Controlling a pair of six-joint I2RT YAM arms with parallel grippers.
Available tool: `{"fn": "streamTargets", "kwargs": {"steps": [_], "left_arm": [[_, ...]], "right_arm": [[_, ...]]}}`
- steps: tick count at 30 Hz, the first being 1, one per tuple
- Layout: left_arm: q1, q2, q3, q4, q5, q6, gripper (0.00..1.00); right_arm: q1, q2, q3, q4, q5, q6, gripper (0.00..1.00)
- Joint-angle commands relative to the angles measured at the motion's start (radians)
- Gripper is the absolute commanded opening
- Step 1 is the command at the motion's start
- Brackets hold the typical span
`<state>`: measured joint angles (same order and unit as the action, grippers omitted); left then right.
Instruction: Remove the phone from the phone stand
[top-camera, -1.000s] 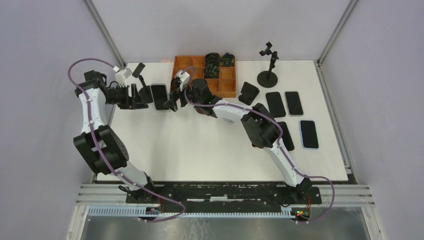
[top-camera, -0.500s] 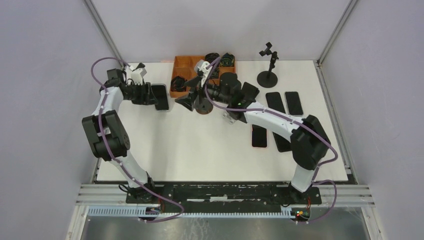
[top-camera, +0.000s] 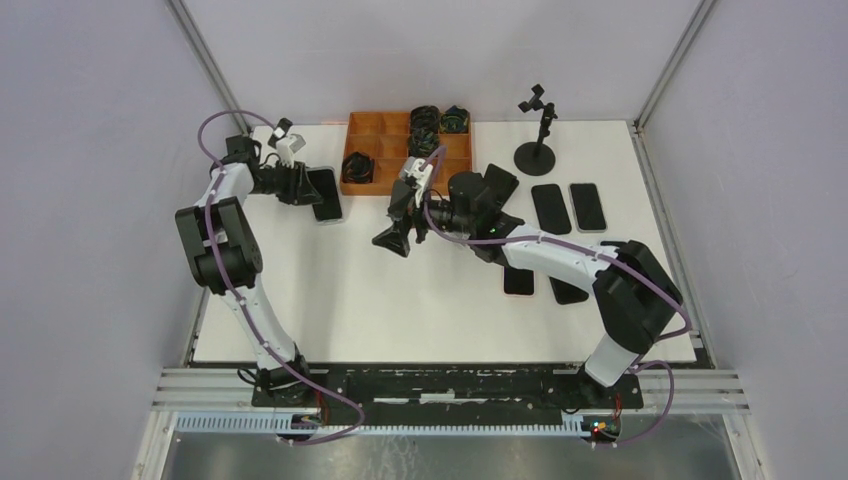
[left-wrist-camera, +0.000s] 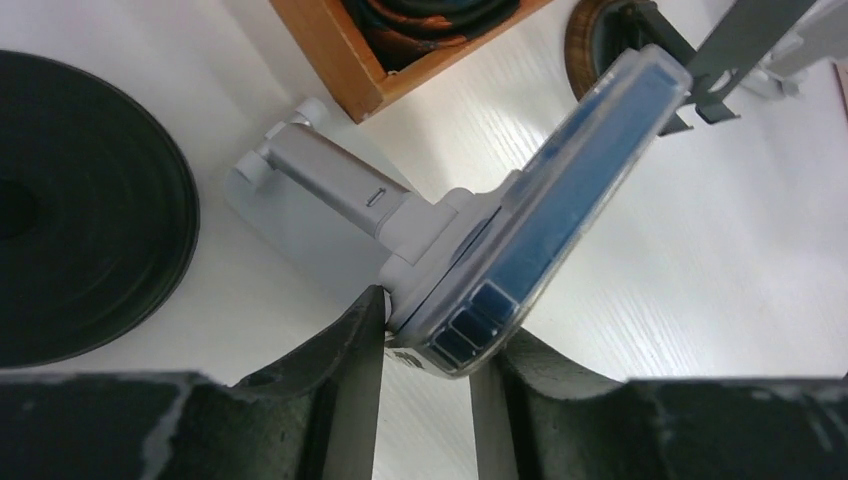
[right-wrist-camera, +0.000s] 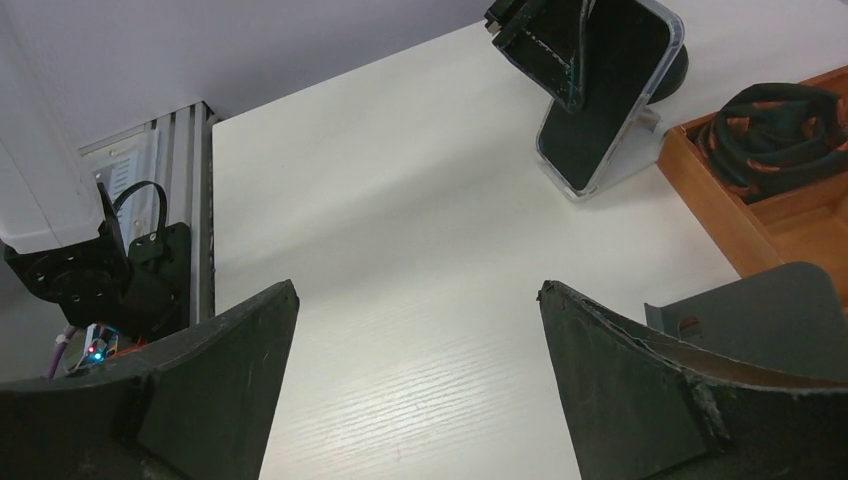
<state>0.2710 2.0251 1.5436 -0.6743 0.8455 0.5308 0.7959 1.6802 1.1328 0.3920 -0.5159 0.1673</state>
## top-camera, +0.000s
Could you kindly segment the phone with clear case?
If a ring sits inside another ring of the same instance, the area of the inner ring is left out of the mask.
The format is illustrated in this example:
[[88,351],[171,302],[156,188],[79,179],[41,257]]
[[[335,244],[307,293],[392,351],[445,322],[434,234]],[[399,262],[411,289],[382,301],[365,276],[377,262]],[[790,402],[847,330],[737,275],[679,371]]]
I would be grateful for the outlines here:
[[318,223],[341,221],[343,209],[334,170],[332,168],[313,168],[307,171],[307,175],[321,196],[321,201],[312,205],[315,220]]

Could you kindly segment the pink case phone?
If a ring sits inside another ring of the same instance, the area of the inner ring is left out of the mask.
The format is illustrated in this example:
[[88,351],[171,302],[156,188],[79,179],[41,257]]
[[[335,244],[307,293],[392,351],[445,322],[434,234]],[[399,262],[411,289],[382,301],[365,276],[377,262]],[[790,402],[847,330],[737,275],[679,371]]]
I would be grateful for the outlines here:
[[535,294],[535,275],[532,270],[505,267],[503,292],[509,296],[532,297]]

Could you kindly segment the black clamp stand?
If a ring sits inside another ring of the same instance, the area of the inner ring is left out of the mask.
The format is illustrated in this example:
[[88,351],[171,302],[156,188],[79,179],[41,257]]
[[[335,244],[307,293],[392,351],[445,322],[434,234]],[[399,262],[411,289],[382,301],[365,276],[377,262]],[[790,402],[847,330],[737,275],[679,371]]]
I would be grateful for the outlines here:
[[534,85],[531,91],[532,97],[519,103],[518,108],[523,113],[541,111],[537,139],[520,145],[514,152],[513,161],[522,173],[529,176],[543,176],[553,169],[556,162],[554,151],[544,141],[550,135],[550,127],[558,115],[553,102],[542,101],[545,90],[540,84]]
[[276,124],[273,133],[276,137],[284,138],[287,136],[292,126],[293,122],[290,119],[283,117]]

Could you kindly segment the black phone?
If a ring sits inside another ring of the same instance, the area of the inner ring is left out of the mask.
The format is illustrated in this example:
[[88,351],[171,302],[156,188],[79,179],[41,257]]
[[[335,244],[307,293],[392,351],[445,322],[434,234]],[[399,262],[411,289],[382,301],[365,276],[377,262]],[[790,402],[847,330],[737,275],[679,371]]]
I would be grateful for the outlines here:
[[589,294],[587,292],[569,283],[553,277],[549,278],[549,282],[554,299],[558,305],[572,305],[585,302],[589,299]]
[[556,184],[541,184],[531,188],[531,196],[539,227],[550,234],[567,235],[572,224],[561,188]]

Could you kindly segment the blue case phone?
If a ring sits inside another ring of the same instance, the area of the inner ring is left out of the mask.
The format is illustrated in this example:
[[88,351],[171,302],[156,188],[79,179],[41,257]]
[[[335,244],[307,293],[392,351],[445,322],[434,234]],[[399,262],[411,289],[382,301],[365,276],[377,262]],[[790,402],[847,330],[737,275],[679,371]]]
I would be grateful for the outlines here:
[[569,192],[580,232],[597,233],[607,230],[600,195],[594,183],[573,183]]

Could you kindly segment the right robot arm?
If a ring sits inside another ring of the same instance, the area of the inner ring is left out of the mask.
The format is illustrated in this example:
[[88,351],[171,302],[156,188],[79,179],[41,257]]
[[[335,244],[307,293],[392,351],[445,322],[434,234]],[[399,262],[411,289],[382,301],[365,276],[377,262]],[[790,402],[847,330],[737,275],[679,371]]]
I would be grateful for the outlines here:
[[602,408],[618,393],[618,380],[661,340],[667,325],[684,313],[682,297],[656,256],[643,243],[569,242],[505,213],[500,191],[476,172],[448,182],[448,196],[434,199],[421,177],[406,174],[393,185],[389,228],[373,245],[401,257],[409,235],[428,233],[469,247],[487,263],[538,272],[584,292],[597,304],[604,335],[580,368],[580,400]]

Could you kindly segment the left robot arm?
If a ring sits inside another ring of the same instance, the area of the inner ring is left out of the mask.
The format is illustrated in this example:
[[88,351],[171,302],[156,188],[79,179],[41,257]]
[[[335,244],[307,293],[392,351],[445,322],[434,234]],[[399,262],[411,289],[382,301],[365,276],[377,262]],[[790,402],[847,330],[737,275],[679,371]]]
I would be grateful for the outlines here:
[[265,291],[262,253],[243,205],[251,194],[282,194],[302,203],[317,192],[298,192],[306,182],[302,163],[263,164],[264,149],[251,136],[230,137],[226,148],[213,161],[201,198],[175,214],[180,241],[195,282],[226,304],[248,337],[256,370],[245,380],[262,399],[302,407],[320,387]]

